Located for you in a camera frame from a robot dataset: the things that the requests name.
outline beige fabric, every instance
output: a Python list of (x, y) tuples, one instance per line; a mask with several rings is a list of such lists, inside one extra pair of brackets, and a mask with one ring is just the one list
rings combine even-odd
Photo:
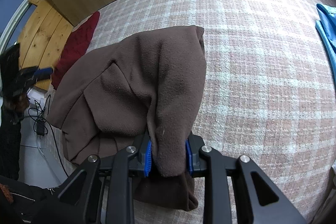
[[(336, 156), (335, 86), (315, 30), (318, 2), (336, 5), (336, 0), (117, 0), (100, 10), (89, 51), (144, 30), (204, 27), (207, 75), (194, 133), (224, 155), (250, 155), (310, 221)], [(135, 202), (136, 223), (201, 223), (203, 182), (196, 180), (196, 210)]]

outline folded blue fabric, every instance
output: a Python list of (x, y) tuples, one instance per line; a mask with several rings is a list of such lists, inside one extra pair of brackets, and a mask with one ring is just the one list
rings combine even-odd
[(316, 21), (315, 27), (328, 51), (336, 82), (336, 8), (319, 3), (316, 8), (320, 20)]

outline dark red fabric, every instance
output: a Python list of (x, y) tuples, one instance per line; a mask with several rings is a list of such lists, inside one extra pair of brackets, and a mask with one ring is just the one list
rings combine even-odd
[(100, 17), (99, 12), (95, 12), (86, 22), (84, 22), (76, 31), (72, 32), (64, 46), (61, 57), (51, 75), (51, 84), (57, 90), (63, 76), (80, 59), (90, 45), (93, 32), (97, 27)]

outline plaid fabric surface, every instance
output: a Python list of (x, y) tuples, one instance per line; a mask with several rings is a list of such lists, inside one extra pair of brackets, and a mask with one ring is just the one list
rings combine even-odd
[[(140, 31), (204, 27), (207, 75), (193, 132), (224, 155), (250, 155), (310, 221), (336, 157), (335, 86), (316, 3), (336, 0), (117, 0), (100, 10), (88, 51)], [(203, 179), (196, 196), (189, 213), (135, 201), (136, 223), (202, 223)]]

